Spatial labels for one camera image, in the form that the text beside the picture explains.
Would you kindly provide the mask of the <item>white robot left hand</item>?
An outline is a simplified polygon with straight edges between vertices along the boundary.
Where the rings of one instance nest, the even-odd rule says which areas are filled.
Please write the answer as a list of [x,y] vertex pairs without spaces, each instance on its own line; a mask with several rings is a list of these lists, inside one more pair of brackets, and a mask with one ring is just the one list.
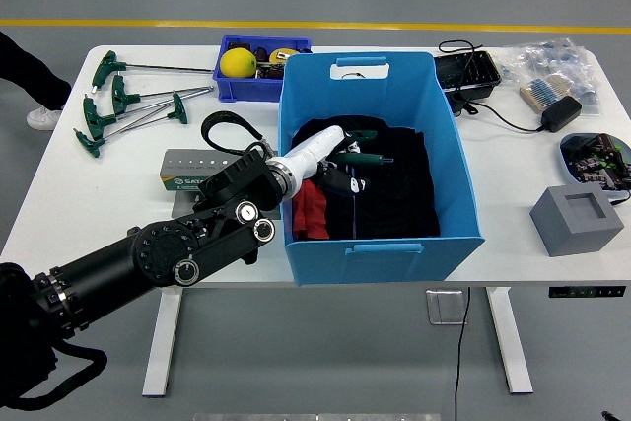
[[303,181],[316,174],[321,161],[335,150],[353,148],[357,141],[351,133],[345,132],[338,125],[333,125],[303,141],[286,155],[276,157],[274,167],[286,182],[284,199],[287,200],[297,194]]

